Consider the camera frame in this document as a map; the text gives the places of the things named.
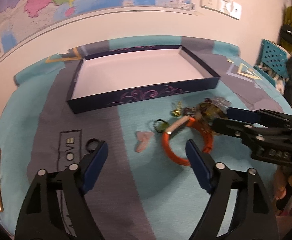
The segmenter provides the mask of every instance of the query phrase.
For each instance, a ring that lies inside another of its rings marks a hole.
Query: wall
[[[254,64],[261,39],[277,41],[283,8],[291,0],[234,0],[242,19],[199,8],[198,15],[174,12],[120,12],[69,23],[29,41],[0,63],[0,115],[16,89],[13,76],[52,54],[82,44],[135,35],[180,35],[229,42]]]

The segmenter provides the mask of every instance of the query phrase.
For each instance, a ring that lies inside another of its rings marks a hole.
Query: pink object
[[[45,8],[52,0],[28,0],[24,9],[30,17],[38,17],[38,12]]]
[[[137,145],[136,152],[140,153],[147,148],[150,138],[154,135],[153,132],[137,132],[137,139],[139,144]]]
[[[67,9],[65,11],[65,16],[69,17],[69,16],[73,15],[74,12],[75,12],[75,8],[74,7],[70,7],[69,9]]]

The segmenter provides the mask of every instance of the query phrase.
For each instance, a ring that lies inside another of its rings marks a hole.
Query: orange wristband
[[[204,131],[200,123],[197,122],[195,118],[190,116],[183,116],[181,119],[177,120],[174,124],[172,124],[163,132],[162,146],[168,158],[170,158],[174,163],[177,163],[179,165],[190,166],[189,160],[181,158],[174,154],[169,145],[171,133],[182,125],[194,128],[201,133],[205,144],[202,150],[202,152],[204,153],[210,153],[213,149],[213,135],[209,132]]]

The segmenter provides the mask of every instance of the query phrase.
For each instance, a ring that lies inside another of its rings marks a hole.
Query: black ring
[[[88,146],[89,146],[90,144],[94,143],[94,142],[100,143],[100,141],[99,141],[98,139],[96,139],[96,138],[92,138],[92,139],[90,139],[90,140],[87,141],[87,143],[86,143],[86,151],[87,151],[87,152],[89,152],[89,153],[93,153],[94,150],[96,150],[97,147],[96,147],[95,149],[93,149],[93,150],[89,150],[89,149],[88,149]]]
[[[153,123],[154,130],[155,130],[157,133],[162,133],[164,130],[163,130],[163,131],[157,130],[156,124],[157,124],[158,122],[162,122],[162,123],[164,123],[164,124],[169,124],[169,123],[166,122],[166,121],[163,120],[163,119],[157,119],[156,121],[154,121],[154,123]]]

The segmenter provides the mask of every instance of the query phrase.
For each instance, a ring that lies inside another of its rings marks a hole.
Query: orange ring
[[[210,153],[211,150],[213,149],[213,135],[209,132],[205,132],[204,130],[202,130],[200,123],[197,122],[195,118],[191,117],[186,126],[194,128],[200,132],[200,134],[203,137],[204,144],[205,144],[202,152]],[[169,134],[167,134],[165,132],[163,133],[162,146],[163,146],[163,149],[166,152],[166,155],[168,156],[168,158],[170,158],[174,163],[177,163],[179,165],[190,166],[189,160],[183,159],[183,158],[177,156],[176,154],[174,154],[174,152],[172,151],[172,149],[170,148],[170,145],[169,145],[169,137],[170,137]]]

